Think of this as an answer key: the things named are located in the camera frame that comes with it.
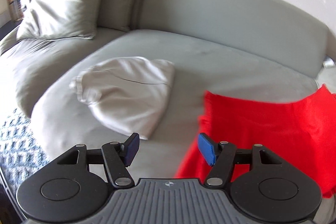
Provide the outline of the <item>red t-shirt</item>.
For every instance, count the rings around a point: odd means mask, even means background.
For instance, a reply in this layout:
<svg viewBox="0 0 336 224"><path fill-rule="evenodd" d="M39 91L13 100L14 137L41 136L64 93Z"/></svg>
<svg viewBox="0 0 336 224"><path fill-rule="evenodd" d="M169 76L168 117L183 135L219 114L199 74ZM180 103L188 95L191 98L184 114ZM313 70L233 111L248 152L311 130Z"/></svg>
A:
<svg viewBox="0 0 336 224"><path fill-rule="evenodd" d="M326 86L297 102L270 103L205 92L199 132L238 148L262 144L335 195L335 94Z"/></svg>

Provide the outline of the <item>grey storage bag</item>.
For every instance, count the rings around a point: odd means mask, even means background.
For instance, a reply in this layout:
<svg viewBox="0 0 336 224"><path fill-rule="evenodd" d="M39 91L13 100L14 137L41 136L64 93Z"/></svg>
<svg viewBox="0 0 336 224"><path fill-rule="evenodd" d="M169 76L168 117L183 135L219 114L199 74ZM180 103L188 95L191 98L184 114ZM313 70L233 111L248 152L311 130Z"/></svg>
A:
<svg viewBox="0 0 336 224"><path fill-rule="evenodd" d="M69 87L103 126L148 140L165 114L174 75L171 61L116 57L80 72Z"/></svg>

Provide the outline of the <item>blue white rug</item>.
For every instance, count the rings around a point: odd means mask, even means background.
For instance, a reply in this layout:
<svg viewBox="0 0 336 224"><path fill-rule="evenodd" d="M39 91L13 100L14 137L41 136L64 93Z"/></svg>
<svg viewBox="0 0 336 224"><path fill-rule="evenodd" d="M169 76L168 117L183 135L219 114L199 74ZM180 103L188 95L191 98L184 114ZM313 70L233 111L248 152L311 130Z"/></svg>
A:
<svg viewBox="0 0 336 224"><path fill-rule="evenodd" d="M30 120L19 109L1 117L1 170L13 192L50 162L37 144Z"/></svg>

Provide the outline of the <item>grey sofa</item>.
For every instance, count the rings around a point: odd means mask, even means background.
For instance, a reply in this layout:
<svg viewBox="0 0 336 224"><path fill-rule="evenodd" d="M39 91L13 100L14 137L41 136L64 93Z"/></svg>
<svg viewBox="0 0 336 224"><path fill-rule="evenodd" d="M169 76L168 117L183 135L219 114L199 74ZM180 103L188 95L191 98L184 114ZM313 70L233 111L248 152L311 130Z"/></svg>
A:
<svg viewBox="0 0 336 224"><path fill-rule="evenodd" d="M197 133L206 90L268 102L335 89L335 31L281 0L135 0L128 32L99 26L92 40L3 40L1 96L30 119L54 159L73 145L122 141L78 101L71 81L115 57L165 59L175 67L167 110L130 169L135 179L172 177Z"/></svg>

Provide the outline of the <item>large grey pillow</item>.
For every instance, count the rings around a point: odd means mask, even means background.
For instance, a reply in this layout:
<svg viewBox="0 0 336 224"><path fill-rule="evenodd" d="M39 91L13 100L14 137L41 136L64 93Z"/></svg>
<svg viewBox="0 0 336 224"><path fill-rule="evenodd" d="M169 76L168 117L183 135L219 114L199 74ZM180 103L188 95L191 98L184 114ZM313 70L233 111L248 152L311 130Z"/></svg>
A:
<svg viewBox="0 0 336 224"><path fill-rule="evenodd" d="M93 39L101 0L31 0L17 39Z"/></svg>

